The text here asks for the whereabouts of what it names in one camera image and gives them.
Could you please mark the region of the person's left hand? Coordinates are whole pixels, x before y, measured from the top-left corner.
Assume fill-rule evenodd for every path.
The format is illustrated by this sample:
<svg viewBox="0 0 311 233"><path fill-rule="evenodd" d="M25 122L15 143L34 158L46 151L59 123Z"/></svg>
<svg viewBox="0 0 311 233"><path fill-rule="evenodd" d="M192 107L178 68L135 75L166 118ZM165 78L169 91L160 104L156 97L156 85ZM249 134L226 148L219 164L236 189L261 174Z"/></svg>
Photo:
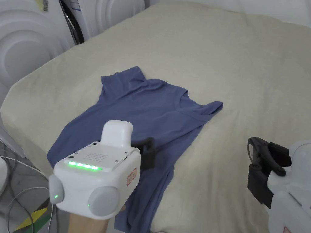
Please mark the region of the person's left hand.
<svg viewBox="0 0 311 233"><path fill-rule="evenodd" d="M111 220L96 220L73 213L69 214L68 233L106 233Z"/></svg>

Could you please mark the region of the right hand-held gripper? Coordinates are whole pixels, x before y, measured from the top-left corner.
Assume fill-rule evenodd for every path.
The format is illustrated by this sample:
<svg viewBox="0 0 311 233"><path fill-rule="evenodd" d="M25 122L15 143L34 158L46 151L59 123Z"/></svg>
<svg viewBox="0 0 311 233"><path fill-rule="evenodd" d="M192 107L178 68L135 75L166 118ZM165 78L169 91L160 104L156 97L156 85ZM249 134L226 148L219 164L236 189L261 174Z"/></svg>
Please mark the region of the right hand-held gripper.
<svg viewBox="0 0 311 233"><path fill-rule="evenodd" d="M289 149L259 137L248 139L247 188L268 212L270 233L311 232L311 141Z"/></svg>

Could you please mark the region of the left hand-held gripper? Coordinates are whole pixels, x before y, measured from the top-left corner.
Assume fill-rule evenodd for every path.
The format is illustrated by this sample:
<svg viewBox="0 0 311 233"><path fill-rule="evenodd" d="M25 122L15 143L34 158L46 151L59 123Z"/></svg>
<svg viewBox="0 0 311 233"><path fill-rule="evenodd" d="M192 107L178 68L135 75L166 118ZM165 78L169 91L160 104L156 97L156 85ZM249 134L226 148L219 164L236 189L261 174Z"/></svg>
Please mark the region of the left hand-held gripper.
<svg viewBox="0 0 311 233"><path fill-rule="evenodd" d="M52 205L96 220L114 217L137 187L141 170L155 166L154 139L131 144L133 125L110 120L101 140L56 163L49 177Z"/></svg>

